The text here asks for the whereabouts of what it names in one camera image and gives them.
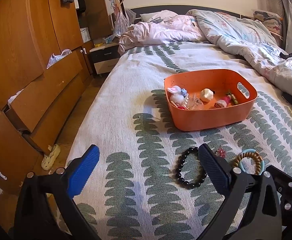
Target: black bead bracelet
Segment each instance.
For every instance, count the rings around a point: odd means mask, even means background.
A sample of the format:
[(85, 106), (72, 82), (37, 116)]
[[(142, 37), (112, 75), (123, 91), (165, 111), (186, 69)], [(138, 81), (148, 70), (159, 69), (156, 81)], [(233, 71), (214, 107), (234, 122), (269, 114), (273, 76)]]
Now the black bead bracelet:
[(182, 168), (184, 167), (185, 160), (190, 153), (198, 154), (198, 147), (189, 148), (182, 153), (181, 157), (179, 158), (179, 163), (178, 163), (175, 171), (176, 171), (176, 179), (178, 180), (178, 182), (189, 189), (193, 189), (195, 187), (200, 187), (200, 185), (205, 181), (207, 174), (203, 169), (203, 172), (202, 172), (199, 180), (196, 181), (195, 183), (190, 183), (189, 181), (185, 180), (182, 177), (182, 174), (181, 174)]

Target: nightstand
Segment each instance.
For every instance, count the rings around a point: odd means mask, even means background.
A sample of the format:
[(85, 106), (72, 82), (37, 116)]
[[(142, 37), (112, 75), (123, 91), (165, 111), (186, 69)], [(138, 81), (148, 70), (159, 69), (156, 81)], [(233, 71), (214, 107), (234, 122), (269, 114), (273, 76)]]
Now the nightstand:
[(93, 48), (89, 52), (89, 60), (94, 63), (97, 74), (112, 71), (120, 58), (118, 53), (118, 43), (116, 42)]

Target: silver bolt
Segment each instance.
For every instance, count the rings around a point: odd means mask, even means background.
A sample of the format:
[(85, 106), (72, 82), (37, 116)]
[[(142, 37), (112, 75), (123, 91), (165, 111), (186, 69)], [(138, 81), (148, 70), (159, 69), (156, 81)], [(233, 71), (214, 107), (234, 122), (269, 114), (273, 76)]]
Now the silver bolt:
[(57, 170), (56, 170), (56, 173), (57, 174), (63, 174), (65, 172), (65, 169), (64, 168), (58, 168)]
[(27, 174), (27, 178), (32, 178), (34, 175), (34, 173), (32, 171), (30, 171), (28, 174)]
[(269, 178), (269, 177), (271, 176), (271, 174), (270, 174), (268, 171), (264, 171), (264, 176), (265, 176), (266, 178)]
[(233, 168), (233, 172), (236, 174), (240, 174), (242, 172), (242, 170), (239, 167), (235, 167), (235, 168)]
[(290, 203), (286, 203), (285, 206), (284, 206), (284, 208), (285, 208), (286, 210), (291, 209), (291, 204), (290, 204)]

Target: headboard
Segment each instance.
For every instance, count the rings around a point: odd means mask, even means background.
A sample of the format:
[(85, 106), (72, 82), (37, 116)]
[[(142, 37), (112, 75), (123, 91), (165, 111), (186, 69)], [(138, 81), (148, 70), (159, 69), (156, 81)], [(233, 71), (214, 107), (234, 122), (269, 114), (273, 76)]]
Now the headboard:
[[(223, 12), (240, 19), (244, 19), (244, 18), (249, 19), (249, 17), (238, 14), (238, 13), (233, 13), (233, 12), (216, 9), (216, 8), (210, 8), (210, 7), (195, 6), (195, 5), (153, 5), (153, 6), (132, 8), (131, 10), (136, 13), (136, 19), (134, 22), (134, 24), (136, 24), (141, 21), (140, 15), (144, 13), (153, 13), (153, 12), (160, 12), (162, 10), (169, 10), (180, 15), (185, 15), (189, 10), (192, 10), (192, 9), (212, 11), (212, 12)], [(114, 25), (115, 17), (113, 13), (111, 14), (111, 19)]]

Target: wooden floor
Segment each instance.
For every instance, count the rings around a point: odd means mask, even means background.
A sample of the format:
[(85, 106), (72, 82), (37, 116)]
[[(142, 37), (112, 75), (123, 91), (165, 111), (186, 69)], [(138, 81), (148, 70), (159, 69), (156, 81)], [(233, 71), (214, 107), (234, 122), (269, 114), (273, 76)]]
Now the wooden floor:
[[(105, 81), (106, 76), (97, 77), (92, 80), (90, 85), (86, 88), (81, 98), (77, 102), (70, 116), (68, 117), (63, 129), (61, 130), (56, 143), (60, 145), (61, 152), (56, 158), (51, 170), (55, 171), (59, 167), (64, 167), (67, 157), (69, 155), (71, 146), (78, 132), (78, 129), (89, 110), (92, 102), (94, 101), (99, 89)], [(36, 174), (45, 174), (46, 172), (41, 169), (41, 161), (34, 167)], [(18, 197), (3, 193), (0, 195), (0, 225), (8, 232), (13, 226), (14, 213), (16, 210)], [(55, 205), (53, 197), (49, 198), (50, 205)]]

